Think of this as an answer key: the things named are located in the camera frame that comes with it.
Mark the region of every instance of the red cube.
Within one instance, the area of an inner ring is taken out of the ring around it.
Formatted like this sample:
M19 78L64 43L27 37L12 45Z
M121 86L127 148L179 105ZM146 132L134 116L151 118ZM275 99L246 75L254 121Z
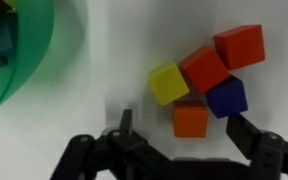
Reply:
M241 26L214 36L216 50L230 70L264 61L261 25Z
M215 49L206 46L184 59L180 66L199 93L207 92L230 76Z

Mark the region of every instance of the orange cube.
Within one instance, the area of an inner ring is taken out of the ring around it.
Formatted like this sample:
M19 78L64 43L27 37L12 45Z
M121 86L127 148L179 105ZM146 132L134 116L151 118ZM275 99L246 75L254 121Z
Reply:
M175 137L206 137L208 111L202 102L176 101L173 113Z
M261 25L241 26L214 36L216 50L230 70L264 61Z
M215 49L206 46L184 59L180 66L199 93L207 92L230 76Z

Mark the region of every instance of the green plastic container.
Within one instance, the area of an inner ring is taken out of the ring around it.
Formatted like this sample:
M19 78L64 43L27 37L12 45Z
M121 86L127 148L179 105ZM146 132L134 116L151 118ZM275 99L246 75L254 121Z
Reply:
M0 104L36 70L48 49L54 25L52 0L17 0L19 18L16 58L0 68Z

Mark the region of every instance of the black robotic claw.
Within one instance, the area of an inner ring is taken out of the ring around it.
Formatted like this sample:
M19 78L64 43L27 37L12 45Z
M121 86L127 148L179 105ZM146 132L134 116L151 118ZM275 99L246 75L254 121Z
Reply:
M93 180L110 170L118 180L279 180L288 174L288 142L262 132L242 115L228 118L226 133L250 166L233 161L171 161L132 130L132 110L124 110L119 129L97 140L74 137L51 180Z

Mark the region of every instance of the white table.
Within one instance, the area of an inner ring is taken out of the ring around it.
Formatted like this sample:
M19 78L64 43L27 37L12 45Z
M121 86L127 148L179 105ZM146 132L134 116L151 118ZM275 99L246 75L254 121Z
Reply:
M148 72L179 62L215 33L262 24L267 59L233 72L244 81L256 126L288 140L288 1L55 0L50 49L36 73L0 106L0 180L48 179L71 137L117 125L135 111L135 129L169 158L244 157L210 117L206 139L173 136ZM102 174L98 179L111 179Z

